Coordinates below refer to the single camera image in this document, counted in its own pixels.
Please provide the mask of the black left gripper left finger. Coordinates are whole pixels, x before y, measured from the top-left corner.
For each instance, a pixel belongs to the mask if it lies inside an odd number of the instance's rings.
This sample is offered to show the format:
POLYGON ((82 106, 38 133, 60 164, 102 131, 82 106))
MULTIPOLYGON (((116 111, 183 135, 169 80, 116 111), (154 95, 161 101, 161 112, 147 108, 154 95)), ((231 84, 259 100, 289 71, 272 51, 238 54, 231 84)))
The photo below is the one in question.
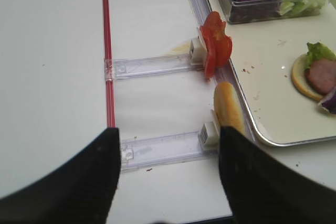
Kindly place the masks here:
POLYGON ((105 129, 76 156, 1 199, 1 223, 106 223, 121 171, 118 128, 105 129))

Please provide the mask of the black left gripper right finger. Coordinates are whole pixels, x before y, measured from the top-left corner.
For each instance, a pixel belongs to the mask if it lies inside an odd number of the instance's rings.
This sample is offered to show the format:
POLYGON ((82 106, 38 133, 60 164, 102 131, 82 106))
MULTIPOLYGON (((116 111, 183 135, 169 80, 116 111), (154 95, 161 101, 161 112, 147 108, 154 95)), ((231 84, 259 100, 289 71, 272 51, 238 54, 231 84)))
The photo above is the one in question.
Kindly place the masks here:
POLYGON ((236 223, 335 223, 335 190, 277 161, 223 126, 219 176, 236 223))

